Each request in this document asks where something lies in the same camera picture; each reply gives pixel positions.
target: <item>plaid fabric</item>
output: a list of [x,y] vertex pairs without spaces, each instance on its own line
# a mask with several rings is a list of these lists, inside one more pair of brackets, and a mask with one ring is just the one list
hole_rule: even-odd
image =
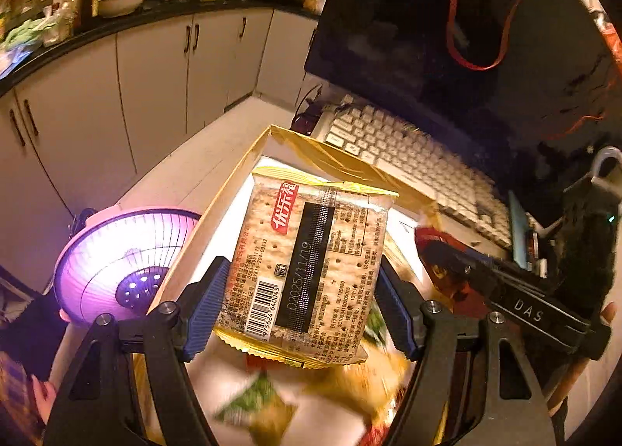
[[0,402],[13,424],[33,444],[42,443],[43,423],[32,394],[32,383],[21,364],[0,352]]

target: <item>kitchen counter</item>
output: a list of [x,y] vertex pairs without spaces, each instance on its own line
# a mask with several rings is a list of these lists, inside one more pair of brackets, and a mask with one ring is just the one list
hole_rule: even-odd
[[310,19],[318,20],[319,16],[303,9],[302,5],[284,3],[273,0],[188,0],[188,1],[149,1],[145,0],[142,9],[118,18],[99,18],[98,24],[90,31],[58,43],[52,47],[41,47],[33,52],[26,60],[18,65],[6,77],[0,80],[0,97],[7,93],[19,82],[25,80],[36,70],[48,63],[72,52],[85,44],[116,34],[139,25],[166,20],[175,16],[187,14],[222,11],[228,9],[273,8],[294,13]]

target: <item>white bowl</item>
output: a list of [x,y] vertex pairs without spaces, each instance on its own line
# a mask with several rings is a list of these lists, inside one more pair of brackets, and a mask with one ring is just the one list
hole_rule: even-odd
[[135,11],[144,0],[97,0],[98,15],[104,18],[123,16]]

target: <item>black cable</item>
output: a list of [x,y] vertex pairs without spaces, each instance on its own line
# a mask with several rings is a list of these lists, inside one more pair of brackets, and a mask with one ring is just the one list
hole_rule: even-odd
[[313,87],[311,90],[309,90],[309,91],[305,94],[305,96],[304,96],[304,97],[301,99],[301,101],[298,103],[298,107],[296,107],[296,112],[294,113],[294,117],[292,118],[292,122],[291,122],[291,123],[290,123],[290,125],[289,125],[290,127],[294,125],[294,120],[296,119],[296,116],[298,116],[298,112],[299,112],[299,111],[300,111],[300,109],[301,109],[302,103],[303,103],[305,100],[307,100],[307,97],[309,97],[309,94],[310,94],[313,90],[315,90],[316,88],[319,88],[320,90],[319,90],[319,91],[318,91],[318,93],[316,94],[316,97],[317,97],[317,96],[321,93],[321,88],[322,88],[323,86],[324,86],[324,85],[323,85],[322,83],[318,83],[317,85],[315,85],[315,87]]

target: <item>pink heater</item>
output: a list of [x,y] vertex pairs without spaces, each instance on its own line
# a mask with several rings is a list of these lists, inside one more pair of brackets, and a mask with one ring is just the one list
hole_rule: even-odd
[[73,322],[101,313],[144,315],[199,214],[179,208],[113,207],[91,216],[56,262],[54,289]]

